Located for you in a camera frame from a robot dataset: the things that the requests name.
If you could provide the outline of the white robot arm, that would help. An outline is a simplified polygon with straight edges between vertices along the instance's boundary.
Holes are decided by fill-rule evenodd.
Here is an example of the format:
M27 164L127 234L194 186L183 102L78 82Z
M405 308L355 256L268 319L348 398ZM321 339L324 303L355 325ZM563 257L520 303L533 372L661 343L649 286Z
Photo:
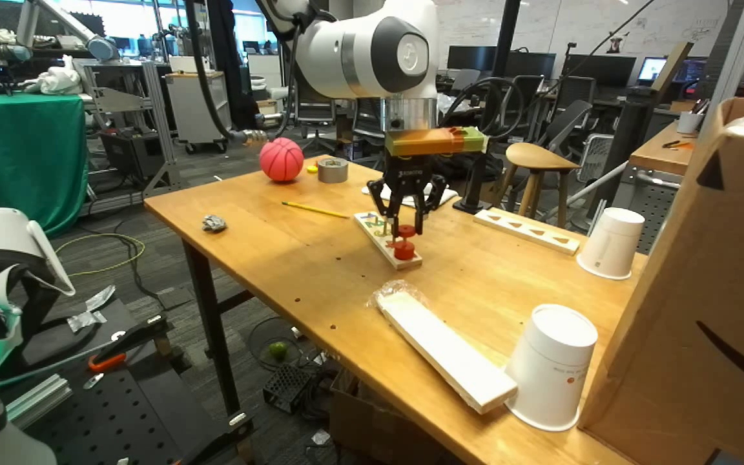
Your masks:
M333 18L312 0L259 0L259 8L302 82L324 97L379 97L388 133L439 123L433 0L379 0L355 18Z

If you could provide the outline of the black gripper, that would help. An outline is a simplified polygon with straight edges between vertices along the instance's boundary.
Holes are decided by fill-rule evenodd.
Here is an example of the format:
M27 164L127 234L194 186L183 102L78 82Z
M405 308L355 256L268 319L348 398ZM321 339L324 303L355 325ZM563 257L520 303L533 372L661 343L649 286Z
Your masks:
M422 188L432 179L441 179L448 182L448 179L433 170L433 161L427 155L417 155L417 157L388 155L383 163L379 179L391 188L401 188L401 186ZM391 225L391 237L397 237L401 207L404 207L404 197L391 192L384 210L383 210L383 217ZM417 210L417 233L424 234L424 220L432 212L432 193L427 188L413 197L413 210Z

